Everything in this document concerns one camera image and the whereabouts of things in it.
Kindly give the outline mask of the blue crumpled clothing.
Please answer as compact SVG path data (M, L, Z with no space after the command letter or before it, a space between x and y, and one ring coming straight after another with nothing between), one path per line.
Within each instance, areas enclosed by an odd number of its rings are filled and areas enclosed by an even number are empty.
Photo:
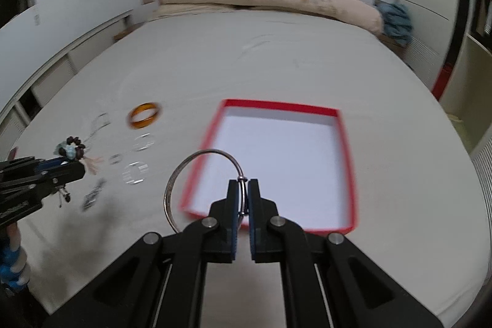
M375 5L383 19L383 34L401 47L411 43L413 24L408 8L402 3L379 2Z

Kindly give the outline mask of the twisted silver bangle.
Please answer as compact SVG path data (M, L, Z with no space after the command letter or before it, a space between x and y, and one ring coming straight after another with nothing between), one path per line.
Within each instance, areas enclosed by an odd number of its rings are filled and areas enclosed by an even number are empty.
M155 137L151 133L144 133L136 136L132 145L133 152L142 152L155 144Z

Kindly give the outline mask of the cream pillow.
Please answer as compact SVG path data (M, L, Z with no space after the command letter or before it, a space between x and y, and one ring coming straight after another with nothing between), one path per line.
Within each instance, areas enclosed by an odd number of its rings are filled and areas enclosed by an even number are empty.
M219 4L171 3L158 7L149 17L149 21L182 15L198 15L203 13L229 13L235 8Z

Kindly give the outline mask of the white low cabinet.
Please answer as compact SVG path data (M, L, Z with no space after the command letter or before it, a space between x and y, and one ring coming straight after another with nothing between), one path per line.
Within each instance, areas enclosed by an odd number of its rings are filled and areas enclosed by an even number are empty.
M22 105L21 98L30 93L39 108L46 106L88 63L115 44L117 34L129 27L132 12L127 10L76 38L22 84L1 110L2 159L7 157L16 140L33 120Z

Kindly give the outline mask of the amber orange bangle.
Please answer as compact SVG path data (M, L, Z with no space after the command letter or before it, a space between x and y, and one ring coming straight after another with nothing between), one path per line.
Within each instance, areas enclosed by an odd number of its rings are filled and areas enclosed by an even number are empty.
M158 120L162 107L157 102L145 102L129 112L127 124L131 129L143 129Z

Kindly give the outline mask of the red jewelry box tray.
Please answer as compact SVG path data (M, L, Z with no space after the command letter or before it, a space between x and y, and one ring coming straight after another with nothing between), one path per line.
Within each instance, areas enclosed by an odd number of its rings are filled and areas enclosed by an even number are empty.
M340 110L225 99L201 147L233 156L260 195L308 232L344 234L358 222L357 191Z

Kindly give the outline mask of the wooden nightstand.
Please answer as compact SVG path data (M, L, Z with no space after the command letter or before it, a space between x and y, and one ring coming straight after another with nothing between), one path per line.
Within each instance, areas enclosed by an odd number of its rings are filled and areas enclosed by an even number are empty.
M118 42L118 41L122 40L127 35L129 35L130 33L133 33L134 31L136 31L140 27L141 27L140 24L134 24L131 27L125 28L123 31L121 31L121 32L119 32L119 33L117 33L116 35L113 36L113 41L114 42Z

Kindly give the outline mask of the white bed sheet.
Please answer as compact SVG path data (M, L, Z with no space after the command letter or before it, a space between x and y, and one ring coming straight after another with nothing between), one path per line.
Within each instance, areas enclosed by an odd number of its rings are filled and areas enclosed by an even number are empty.
M97 176L20 225L32 290L50 311L145 232L170 233L165 184L209 147L300 226L349 228L446 326L488 275L488 218L462 142L428 88L358 27L264 11L149 22L72 78L18 150L51 157L71 135L102 159Z

